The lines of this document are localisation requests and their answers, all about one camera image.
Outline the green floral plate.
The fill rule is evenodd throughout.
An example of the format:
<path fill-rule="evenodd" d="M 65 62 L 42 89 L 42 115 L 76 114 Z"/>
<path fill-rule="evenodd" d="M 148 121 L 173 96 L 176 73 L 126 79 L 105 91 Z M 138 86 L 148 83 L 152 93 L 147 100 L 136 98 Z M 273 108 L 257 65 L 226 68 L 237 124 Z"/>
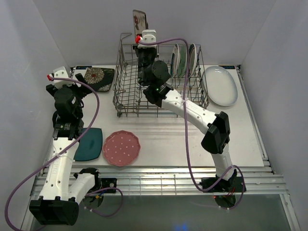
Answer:
<path fill-rule="evenodd" d="M 187 68 L 187 48 L 186 45 L 182 45 L 180 49 L 180 63 L 178 68 L 178 77 L 183 77 Z"/>

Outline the green red rimmed white plate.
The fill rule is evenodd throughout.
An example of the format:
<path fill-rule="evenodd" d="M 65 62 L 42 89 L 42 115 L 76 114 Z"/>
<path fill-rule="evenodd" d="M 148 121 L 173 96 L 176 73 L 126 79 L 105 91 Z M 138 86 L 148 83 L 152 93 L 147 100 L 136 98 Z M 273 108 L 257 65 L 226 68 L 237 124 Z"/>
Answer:
<path fill-rule="evenodd" d="M 197 63 L 197 51 L 196 51 L 196 45 L 192 43 L 189 48 L 189 74 L 188 78 L 190 78 L 194 72 L 195 72 L 195 67 Z"/>

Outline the cream floral square plate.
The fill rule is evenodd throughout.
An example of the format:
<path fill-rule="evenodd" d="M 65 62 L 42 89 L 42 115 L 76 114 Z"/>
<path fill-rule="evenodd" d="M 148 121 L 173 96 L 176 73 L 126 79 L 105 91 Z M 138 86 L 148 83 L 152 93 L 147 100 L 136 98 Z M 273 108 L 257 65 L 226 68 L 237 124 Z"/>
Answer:
<path fill-rule="evenodd" d="M 146 13 L 140 10 L 133 10 L 133 24 L 135 36 L 141 35 L 142 31 L 148 29 Z"/>

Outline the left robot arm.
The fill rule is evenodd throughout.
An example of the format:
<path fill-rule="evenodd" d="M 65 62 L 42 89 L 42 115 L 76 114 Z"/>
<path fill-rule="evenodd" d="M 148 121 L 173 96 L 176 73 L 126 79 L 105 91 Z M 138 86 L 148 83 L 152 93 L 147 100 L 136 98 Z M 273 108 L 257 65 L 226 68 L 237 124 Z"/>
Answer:
<path fill-rule="evenodd" d="M 41 225 L 74 225 L 79 204 L 90 192 L 102 187 L 102 180 L 95 168 L 84 168 L 75 174 L 69 185 L 74 156 L 79 146 L 84 122 L 84 98 L 91 91 L 78 86 L 64 69 L 48 75 L 52 81 L 46 87 L 54 97 L 56 111 L 53 115 L 52 156 L 44 186 L 37 200 L 32 200 L 29 210 Z"/>

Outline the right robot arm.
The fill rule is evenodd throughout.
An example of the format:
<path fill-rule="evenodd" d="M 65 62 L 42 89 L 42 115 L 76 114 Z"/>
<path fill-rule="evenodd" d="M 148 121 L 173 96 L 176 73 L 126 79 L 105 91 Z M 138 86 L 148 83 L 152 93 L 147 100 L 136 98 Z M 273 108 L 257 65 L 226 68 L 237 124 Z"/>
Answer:
<path fill-rule="evenodd" d="M 156 60 L 155 46 L 144 47 L 134 45 L 133 49 L 138 58 L 138 83 L 145 87 L 143 94 L 151 104 L 174 112 L 198 128 L 204 138 L 201 146 L 213 158 L 216 176 L 203 178 L 203 192 L 226 192 L 235 185 L 237 171 L 233 167 L 229 154 L 230 141 L 229 117 L 225 112 L 216 114 L 208 111 L 190 100 L 186 100 L 171 85 L 167 64 Z"/>

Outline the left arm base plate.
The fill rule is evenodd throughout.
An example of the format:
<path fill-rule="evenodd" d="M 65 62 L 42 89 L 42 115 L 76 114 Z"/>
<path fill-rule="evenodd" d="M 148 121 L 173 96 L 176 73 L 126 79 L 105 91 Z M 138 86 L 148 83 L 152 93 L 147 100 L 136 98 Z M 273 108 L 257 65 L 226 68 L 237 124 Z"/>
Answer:
<path fill-rule="evenodd" d="M 101 178 L 102 188 L 112 188 L 102 191 L 102 193 L 116 193 L 117 178 Z"/>

